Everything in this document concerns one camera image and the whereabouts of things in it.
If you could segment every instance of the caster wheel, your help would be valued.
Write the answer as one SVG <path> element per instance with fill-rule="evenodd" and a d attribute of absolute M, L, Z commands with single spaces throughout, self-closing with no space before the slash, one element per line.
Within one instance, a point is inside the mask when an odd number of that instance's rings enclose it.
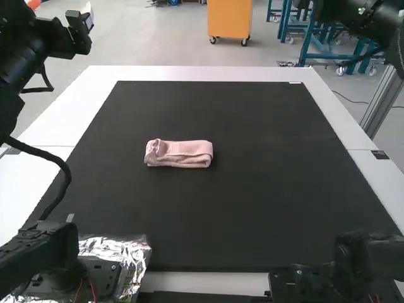
<path fill-rule="evenodd" d="M 345 67 L 345 66 L 340 66 L 335 71 L 335 73 L 338 75 L 338 77 L 343 76 L 346 72 L 347 72 L 347 67 Z"/>
<path fill-rule="evenodd" d="M 286 63 L 286 66 L 288 67 L 288 68 L 294 68 L 295 66 L 296 66 L 296 62 L 293 62 L 293 61 L 288 61 L 287 63 Z"/>
<path fill-rule="evenodd" d="M 377 67 L 372 66 L 371 70 L 369 71 L 369 76 L 373 77 L 375 74 L 377 74 Z"/>

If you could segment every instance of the aluminum foil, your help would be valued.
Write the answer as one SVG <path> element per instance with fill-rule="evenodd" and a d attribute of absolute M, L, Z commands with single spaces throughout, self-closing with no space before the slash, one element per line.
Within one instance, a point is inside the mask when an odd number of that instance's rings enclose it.
<path fill-rule="evenodd" d="M 119 262 L 122 267 L 115 292 L 115 302 L 134 302 L 138 295 L 141 280 L 152 249 L 146 237 L 132 239 L 116 239 L 111 237 L 81 237 L 79 240 L 79 256 Z M 41 300 L 36 297 L 8 295 L 1 303 L 68 303 L 71 298 L 63 300 Z"/>

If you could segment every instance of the black mat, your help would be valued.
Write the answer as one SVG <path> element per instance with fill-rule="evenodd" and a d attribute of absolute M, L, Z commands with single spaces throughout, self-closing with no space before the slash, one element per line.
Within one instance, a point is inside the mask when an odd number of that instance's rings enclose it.
<path fill-rule="evenodd" d="M 268 303 L 268 297 L 247 295 L 190 294 L 185 292 L 141 292 L 136 303 Z"/>
<path fill-rule="evenodd" d="M 153 138 L 210 140 L 215 159 L 149 168 Z M 152 270 L 319 264 L 340 233 L 398 232 L 300 84 L 119 82 L 68 163 L 73 183 L 50 218 L 74 213 L 82 234 L 146 234 Z"/>

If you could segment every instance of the workshop floor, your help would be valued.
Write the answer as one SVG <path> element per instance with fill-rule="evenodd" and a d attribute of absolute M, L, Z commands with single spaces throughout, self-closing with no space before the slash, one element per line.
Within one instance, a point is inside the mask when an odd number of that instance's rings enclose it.
<path fill-rule="evenodd" d="M 86 0 L 51 0 L 43 3 L 37 14 L 59 17 L 64 12 L 84 6 Z M 206 6 L 183 4 L 178 7 L 145 8 L 146 0 L 91 0 L 95 11 L 92 31 L 93 48 L 89 56 L 72 61 L 50 58 L 46 68 L 55 92 L 24 95 L 27 105 L 19 117 L 14 135 L 21 134 L 89 65 L 181 65 L 181 66 L 277 66 L 277 61 L 296 61 L 302 39 L 294 45 L 276 39 L 278 23 L 266 22 L 267 0 L 254 0 L 251 43 L 241 47 L 239 41 L 222 39 L 211 45 L 206 34 Z M 274 6 L 280 6 L 274 0 Z M 353 49 L 346 41 L 342 49 Z M 353 75 L 337 77 L 335 68 L 316 70 L 330 86 L 354 101 L 370 101 L 383 67 L 374 77 Z M 38 76 L 30 85 L 41 85 Z M 339 97 L 351 115 L 359 121 L 366 105 L 353 104 Z M 397 101 L 404 105 L 404 95 Z M 376 137 L 376 144 L 386 150 L 404 171 L 404 109 L 393 109 Z"/>

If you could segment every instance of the folded towel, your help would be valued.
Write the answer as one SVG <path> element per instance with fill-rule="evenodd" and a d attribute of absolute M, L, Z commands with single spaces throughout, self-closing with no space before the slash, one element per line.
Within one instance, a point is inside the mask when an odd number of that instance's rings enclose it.
<path fill-rule="evenodd" d="M 203 169 L 213 158 L 209 141 L 151 140 L 146 145 L 145 163 L 148 166 L 172 166 L 183 169 Z"/>

